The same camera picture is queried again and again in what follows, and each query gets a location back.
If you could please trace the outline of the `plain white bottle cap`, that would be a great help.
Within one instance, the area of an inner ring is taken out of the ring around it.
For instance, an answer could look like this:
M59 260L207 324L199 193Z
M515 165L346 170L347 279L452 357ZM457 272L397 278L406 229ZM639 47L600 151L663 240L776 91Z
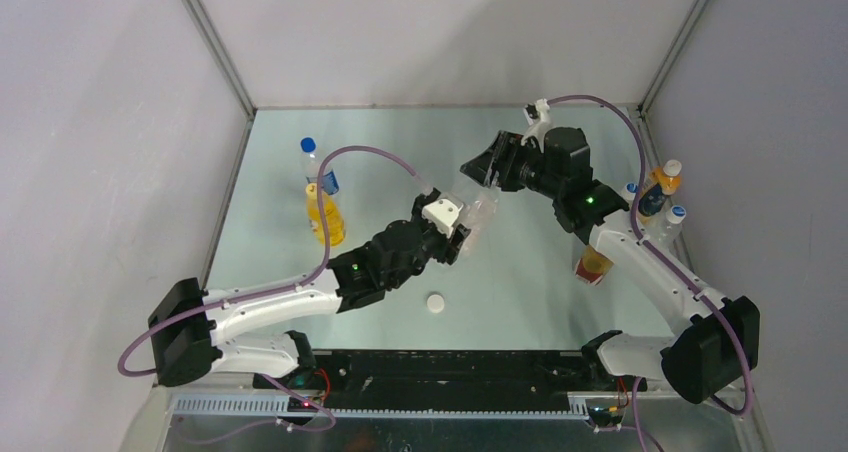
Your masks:
M445 309L445 299L439 293L432 293L426 299L427 309L434 314L439 314Z

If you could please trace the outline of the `clear square bottle cream label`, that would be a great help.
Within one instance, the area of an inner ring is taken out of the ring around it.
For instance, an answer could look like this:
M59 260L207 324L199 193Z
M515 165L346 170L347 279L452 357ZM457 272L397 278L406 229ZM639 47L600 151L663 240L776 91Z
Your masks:
M460 224L469 230L469 234L463 241L459 257L466 259L491 224L497 211L500 191L462 179L455 183L451 193L463 203Z

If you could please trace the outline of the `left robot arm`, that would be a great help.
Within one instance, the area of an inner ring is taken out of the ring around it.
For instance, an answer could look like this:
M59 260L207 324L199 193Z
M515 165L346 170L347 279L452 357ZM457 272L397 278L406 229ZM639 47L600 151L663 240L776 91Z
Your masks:
M157 382L176 387L211 373L253 373L304 388L316 375L305 334L257 330L295 318L363 308L420 275L428 262L453 264L470 234L467 207L439 191L416 198L408 220L391 222L360 247L331 259L320 274L247 289L204 290L177 282L148 318Z

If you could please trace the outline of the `red gold label tea bottle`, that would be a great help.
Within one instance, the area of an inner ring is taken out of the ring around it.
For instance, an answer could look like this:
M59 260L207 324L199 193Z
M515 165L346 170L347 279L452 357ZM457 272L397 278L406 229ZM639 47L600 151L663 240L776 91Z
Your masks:
M609 258L592 246L587 245L575 266L574 273L580 281L596 286L606 277L612 267L613 262Z

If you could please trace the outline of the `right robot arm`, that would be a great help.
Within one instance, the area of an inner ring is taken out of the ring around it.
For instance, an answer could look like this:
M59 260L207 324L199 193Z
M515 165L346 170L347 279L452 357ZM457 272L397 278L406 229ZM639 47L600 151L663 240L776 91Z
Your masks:
M606 390L621 376L663 380L700 404L741 380L745 399L752 399L758 308L746 297L727 298L649 241L625 199L594 178L582 130L557 127L542 142L501 131L460 171L482 187L529 189L551 199L560 226L625 273L667 323L668 337L614 330L587 343L581 374L588 386Z

